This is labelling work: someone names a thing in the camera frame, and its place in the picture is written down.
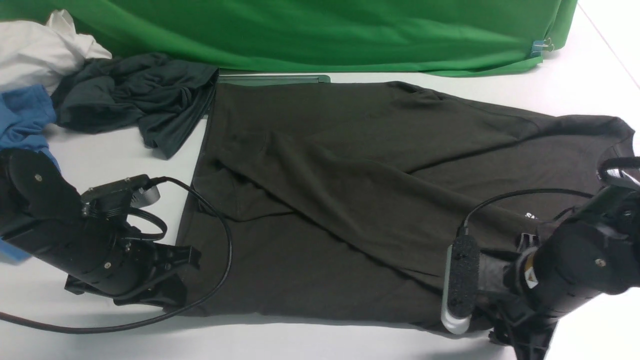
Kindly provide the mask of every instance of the t-shirt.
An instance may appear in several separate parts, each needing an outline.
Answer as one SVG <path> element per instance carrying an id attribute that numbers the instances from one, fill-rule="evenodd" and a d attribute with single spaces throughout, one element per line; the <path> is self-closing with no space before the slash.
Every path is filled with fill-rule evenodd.
<path id="1" fill-rule="evenodd" d="M 228 218 L 234 262 L 195 316 L 443 331 L 446 250 L 474 206 L 529 188 L 595 193 L 597 165 L 633 155 L 634 132 L 616 117 L 552 117 L 400 82 L 219 85 L 209 118 L 193 186 Z M 520 233 L 583 202 L 516 197 L 471 230 L 482 247 L 515 251 Z M 202 252 L 201 269 L 181 273 L 194 301 L 218 282 L 226 237 L 189 199 L 178 244 Z"/>

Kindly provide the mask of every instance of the cable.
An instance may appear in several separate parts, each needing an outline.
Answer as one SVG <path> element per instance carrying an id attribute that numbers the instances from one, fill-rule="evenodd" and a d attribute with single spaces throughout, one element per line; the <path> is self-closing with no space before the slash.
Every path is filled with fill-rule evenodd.
<path id="1" fill-rule="evenodd" d="M 587 199 L 590 199 L 593 197 L 593 195 L 591 195 L 590 193 L 579 192 L 577 190 L 557 189 L 557 188 L 529 189 L 529 190 L 519 190 L 517 192 L 503 193 L 502 195 L 494 196 L 491 199 L 482 201 L 480 204 L 474 207 L 471 211 L 469 211 L 469 214 L 467 214 L 465 219 L 462 221 L 462 224 L 460 224 L 460 226 L 458 227 L 457 236 L 460 236 L 462 234 L 469 235 L 468 227 L 469 227 L 469 220 L 471 219 L 471 216 L 473 216 L 473 214 L 476 213 L 476 211 L 484 208 L 485 206 L 493 204 L 496 201 L 508 199 L 510 197 L 530 195 L 535 193 L 562 193 L 566 195 L 575 195 L 579 197 L 585 197 Z"/>
<path id="2" fill-rule="evenodd" d="M 141 218 L 143 220 L 150 222 L 151 224 L 154 224 L 155 226 L 158 226 L 158 228 L 161 230 L 161 233 L 156 233 L 156 234 L 141 233 L 140 230 L 138 230 L 137 228 L 134 228 L 135 231 L 131 231 L 130 234 L 126 234 L 121 239 L 132 240 L 132 241 L 158 241 L 158 240 L 162 240 L 166 235 L 166 231 L 168 230 L 168 227 L 166 226 L 166 223 L 162 221 L 161 218 L 149 213 L 148 211 L 144 211 L 142 209 L 136 209 L 136 208 L 127 209 L 127 214 L 137 218 Z"/>
<path id="3" fill-rule="evenodd" d="M 640 168 L 640 157 L 634 156 L 629 158 L 611 158 L 603 161 L 598 167 L 598 177 L 605 184 L 611 184 L 612 176 L 609 170 L 623 170 Z"/>
<path id="4" fill-rule="evenodd" d="M 211 297 L 213 297 L 213 295 L 215 295 L 218 292 L 218 290 L 222 287 L 222 285 L 225 283 L 229 275 L 229 272 L 231 271 L 231 262 L 233 258 L 233 239 L 231 236 L 231 229 L 229 228 L 229 224 L 225 220 L 225 217 L 209 201 L 207 201 L 196 190 L 194 190 L 192 187 L 188 186 L 187 184 L 183 183 L 182 181 L 179 181 L 172 177 L 157 177 L 155 179 L 152 179 L 151 181 L 154 185 L 170 182 L 187 190 L 191 195 L 193 195 L 196 199 L 198 199 L 205 207 L 211 210 L 211 212 L 218 217 L 218 219 L 222 223 L 222 226 L 225 228 L 225 234 L 227 235 L 227 243 L 228 243 L 227 267 L 225 269 L 224 274 L 222 275 L 222 278 L 220 278 L 220 281 L 218 282 L 218 284 L 208 294 L 204 295 L 202 298 L 200 298 L 196 302 L 193 302 L 187 306 L 181 307 L 180 309 L 173 310 L 169 313 L 162 314 L 154 318 L 133 322 L 133 323 L 128 323 L 124 325 L 116 325 L 116 326 L 108 326 L 108 327 L 66 327 L 66 326 L 58 326 L 58 325 L 51 325 L 48 323 L 36 322 L 33 320 L 24 319 L 18 316 L 9 315 L 2 312 L 0 312 L 0 320 L 14 323 L 16 325 L 30 327 L 32 329 L 59 332 L 62 334 L 78 334 L 78 335 L 105 334 L 108 332 L 126 331 L 126 330 L 137 329 L 139 327 L 143 327 L 147 325 L 152 325 L 152 324 L 161 322 L 163 320 L 172 318 L 176 315 L 182 314 L 185 311 L 189 311 L 190 309 L 193 309 L 196 306 L 202 305 L 204 302 L 211 299 Z"/>

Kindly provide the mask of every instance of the table surface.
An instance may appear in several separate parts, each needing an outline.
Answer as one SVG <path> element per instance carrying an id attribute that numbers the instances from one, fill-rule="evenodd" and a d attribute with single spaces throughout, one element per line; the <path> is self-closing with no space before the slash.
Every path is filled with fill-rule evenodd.
<path id="1" fill-rule="evenodd" d="M 330 74 L 335 83 L 400 80 L 477 101 L 551 115 L 604 114 L 640 126 L 640 90 L 592 23 L 578 10 L 567 46 L 537 69 L 490 78 L 441 78 L 425 74 Z M 47 128 L 63 175 L 80 192 L 137 174 L 190 182 L 205 130 L 201 121 L 171 160 L 144 148 L 137 129 L 78 135 Z M 148 210 L 170 226 L 175 241 L 186 194 L 162 185 L 161 201 Z M 15 266 L 0 261 L 0 311 L 70 326 L 105 326 L 157 315 L 145 306 L 116 307 L 108 299 L 63 290 L 65 274 L 36 259 Z M 561 320 L 548 360 L 638 359 L 636 324 L 640 291 L 600 296 Z M 69 336 L 0 323 L 0 358 L 22 359 L 514 359 L 510 348 L 486 334 L 454 340 L 412 329 L 370 323 L 337 323 L 257 315 L 174 318 L 134 331 Z"/>

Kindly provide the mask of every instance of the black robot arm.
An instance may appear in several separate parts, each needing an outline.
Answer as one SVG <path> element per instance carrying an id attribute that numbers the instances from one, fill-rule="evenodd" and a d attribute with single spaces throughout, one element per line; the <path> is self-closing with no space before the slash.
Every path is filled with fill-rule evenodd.
<path id="1" fill-rule="evenodd" d="M 68 273 L 65 289 L 110 297 L 116 305 L 185 305 L 186 288 L 177 270 L 198 268 L 200 253 L 153 242 L 167 228 L 140 209 L 159 199 L 148 176 L 80 196 L 42 153 L 1 151 L 0 169 L 0 236 Z M 141 233 L 127 223 L 129 215 L 161 232 Z"/>
<path id="2" fill-rule="evenodd" d="M 608 166 L 640 165 L 633 159 Z M 601 293 L 615 295 L 640 286 L 640 187 L 628 179 L 601 176 L 608 186 L 543 243 L 523 234 L 518 252 L 480 249 L 468 235 L 466 220 L 449 249 L 445 326 L 461 334 L 479 309 L 493 320 L 493 342 L 512 345 L 519 360 L 542 360 L 560 318 Z M 561 192 L 556 190 L 531 193 Z"/>

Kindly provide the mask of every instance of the green backdrop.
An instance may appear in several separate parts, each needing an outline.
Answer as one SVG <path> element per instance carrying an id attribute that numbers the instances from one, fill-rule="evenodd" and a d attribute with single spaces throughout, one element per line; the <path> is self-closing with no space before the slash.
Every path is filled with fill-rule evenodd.
<path id="1" fill-rule="evenodd" d="M 531 69 L 564 46 L 577 0 L 0 0 L 0 19 L 67 9 L 113 54 L 162 51 L 268 72 Z"/>

